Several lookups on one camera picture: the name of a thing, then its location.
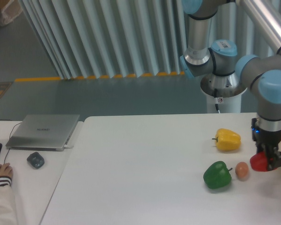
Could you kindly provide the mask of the white striped sleeve forearm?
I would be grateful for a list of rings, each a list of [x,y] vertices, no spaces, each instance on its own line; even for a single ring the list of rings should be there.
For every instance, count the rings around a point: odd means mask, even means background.
[[[18,224],[11,181],[8,176],[0,176],[0,225]]]

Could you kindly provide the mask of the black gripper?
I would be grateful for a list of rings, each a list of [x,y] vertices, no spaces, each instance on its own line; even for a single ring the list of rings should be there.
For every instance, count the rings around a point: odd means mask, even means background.
[[[257,118],[252,118],[252,139],[256,142],[256,153],[265,153],[267,160],[266,168],[268,171],[273,171],[281,167],[281,151],[279,151],[278,147],[279,143],[281,142],[281,130],[267,131],[260,128],[257,122]]]

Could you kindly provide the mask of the person's hand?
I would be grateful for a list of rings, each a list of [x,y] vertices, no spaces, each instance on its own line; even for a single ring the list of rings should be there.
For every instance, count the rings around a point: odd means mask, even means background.
[[[0,186],[10,186],[13,177],[13,168],[10,163],[0,164]]]

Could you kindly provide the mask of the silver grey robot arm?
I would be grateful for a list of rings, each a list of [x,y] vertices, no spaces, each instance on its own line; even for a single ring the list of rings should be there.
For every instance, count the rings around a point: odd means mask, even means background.
[[[207,46],[211,19],[224,0],[184,0],[183,11],[188,15],[190,30],[188,48],[181,64],[188,77],[212,74],[215,77],[238,76],[239,85],[256,97],[257,117],[251,121],[252,138],[257,152],[264,153],[267,171],[281,167],[281,15],[268,0],[237,0],[257,26],[275,55],[264,59],[255,55],[236,60],[236,47],[221,41]]]

